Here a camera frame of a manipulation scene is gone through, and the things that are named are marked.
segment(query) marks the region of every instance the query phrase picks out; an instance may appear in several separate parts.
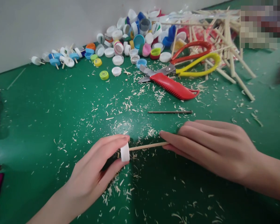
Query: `yellow bottle cap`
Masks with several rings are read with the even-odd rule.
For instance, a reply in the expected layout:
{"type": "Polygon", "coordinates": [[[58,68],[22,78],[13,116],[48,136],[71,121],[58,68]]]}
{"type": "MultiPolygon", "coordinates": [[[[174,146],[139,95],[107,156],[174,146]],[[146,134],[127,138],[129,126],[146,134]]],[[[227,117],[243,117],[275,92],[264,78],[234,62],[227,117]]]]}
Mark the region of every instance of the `yellow bottle cap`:
{"type": "Polygon", "coordinates": [[[100,78],[102,80],[107,80],[109,78],[109,73],[107,71],[101,71],[100,72],[100,78]]]}
{"type": "Polygon", "coordinates": [[[100,58],[97,58],[93,61],[93,63],[96,67],[99,67],[102,65],[102,60],[100,58]]]}

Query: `wrist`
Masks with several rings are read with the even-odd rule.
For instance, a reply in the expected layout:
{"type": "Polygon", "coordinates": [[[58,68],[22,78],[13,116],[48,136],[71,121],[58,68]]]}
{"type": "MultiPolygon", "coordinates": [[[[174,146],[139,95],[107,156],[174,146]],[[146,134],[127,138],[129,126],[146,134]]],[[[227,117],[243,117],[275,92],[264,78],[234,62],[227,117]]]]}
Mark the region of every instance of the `wrist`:
{"type": "Polygon", "coordinates": [[[258,152],[257,162],[243,185],[280,200],[280,160],[258,152]]]}

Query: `finger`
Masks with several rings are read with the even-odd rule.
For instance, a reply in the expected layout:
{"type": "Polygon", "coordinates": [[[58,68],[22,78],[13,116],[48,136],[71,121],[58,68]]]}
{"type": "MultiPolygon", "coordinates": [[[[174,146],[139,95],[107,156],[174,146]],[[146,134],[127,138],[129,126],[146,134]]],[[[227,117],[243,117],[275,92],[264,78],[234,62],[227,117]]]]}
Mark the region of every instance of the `finger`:
{"type": "Polygon", "coordinates": [[[85,154],[85,156],[81,159],[84,160],[83,162],[86,163],[88,162],[91,157],[94,155],[94,153],[103,145],[108,144],[109,142],[113,141],[114,139],[117,138],[125,138],[128,135],[111,135],[108,137],[100,138],[92,147],[91,149],[85,154]]]}
{"type": "Polygon", "coordinates": [[[188,154],[197,161],[205,163],[214,163],[219,155],[212,150],[180,135],[171,134],[169,132],[160,132],[160,136],[180,151],[188,154]]]}
{"type": "Polygon", "coordinates": [[[215,149],[219,144],[218,137],[208,134],[192,126],[182,126],[178,131],[178,135],[191,139],[194,142],[197,142],[200,145],[203,145],[213,151],[216,151],[215,149]]]}
{"type": "Polygon", "coordinates": [[[89,170],[99,172],[117,149],[128,143],[129,137],[117,138],[100,147],[89,162],[89,170]]]}
{"type": "Polygon", "coordinates": [[[222,122],[222,121],[211,121],[211,120],[196,120],[195,122],[200,124],[205,124],[214,128],[221,128],[221,129],[234,129],[234,124],[222,122]]]}
{"type": "Polygon", "coordinates": [[[232,137],[230,135],[230,131],[226,130],[226,129],[221,129],[221,128],[215,128],[212,126],[208,126],[205,124],[201,124],[198,122],[193,122],[193,121],[187,121],[186,123],[184,123],[184,126],[191,126],[194,127],[196,129],[199,129],[200,131],[206,132],[208,134],[211,134],[213,136],[217,136],[217,137],[232,137]]]}
{"type": "Polygon", "coordinates": [[[121,159],[117,159],[109,166],[109,168],[105,171],[104,176],[99,181],[99,185],[101,187],[100,194],[102,194],[106,190],[110,181],[121,170],[121,168],[123,168],[127,164],[129,164],[129,161],[122,162],[121,159]]]}

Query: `forearm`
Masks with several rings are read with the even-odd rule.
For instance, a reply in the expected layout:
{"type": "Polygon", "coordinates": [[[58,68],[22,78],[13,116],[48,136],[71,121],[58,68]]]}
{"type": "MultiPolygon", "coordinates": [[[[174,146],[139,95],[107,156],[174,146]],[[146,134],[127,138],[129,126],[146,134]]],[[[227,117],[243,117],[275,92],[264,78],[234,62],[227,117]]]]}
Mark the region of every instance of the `forearm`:
{"type": "Polygon", "coordinates": [[[70,204],[63,191],[63,188],[59,189],[27,224],[70,223],[75,215],[71,214],[70,204]]]}
{"type": "Polygon", "coordinates": [[[280,160],[260,153],[259,162],[247,181],[247,188],[280,200],[280,160]]]}

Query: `red scissors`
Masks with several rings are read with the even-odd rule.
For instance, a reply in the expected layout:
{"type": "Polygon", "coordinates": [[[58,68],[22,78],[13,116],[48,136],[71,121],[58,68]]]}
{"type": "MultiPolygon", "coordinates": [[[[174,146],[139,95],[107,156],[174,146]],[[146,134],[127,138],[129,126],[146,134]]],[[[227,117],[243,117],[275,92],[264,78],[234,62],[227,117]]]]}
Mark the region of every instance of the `red scissors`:
{"type": "Polygon", "coordinates": [[[170,79],[167,77],[167,75],[171,72],[174,72],[176,70],[175,64],[177,63],[182,63],[186,62],[192,59],[200,58],[206,54],[208,54],[211,51],[211,44],[208,42],[204,41],[195,41],[188,43],[184,45],[181,49],[179,49],[175,55],[172,57],[170,64],[162,69],[159,69],[157,71],[153,71],[149,68],[144,67],[143,65],[140,66],[141,72],[143,72],[146,76],[142,78],[139,83],[141,82],[147,82],[150,80],[153,80],[155,83],[163,87],[166,91],[171,93],[173,96],[180,100],[190,100],[195,98],[199,94],[199,90],[191,90],[188,89],[187,87],[183,86],[179,82],[174,81],[173,79],[170,79]],[[206,49],[206,51],[199,53],[199,54],[194,54],[194,55],[189,55],[181,58],[177,58],[179,54],[186,48],[188,47],[193,47],[193,46],[201,46],[206,49]]]}

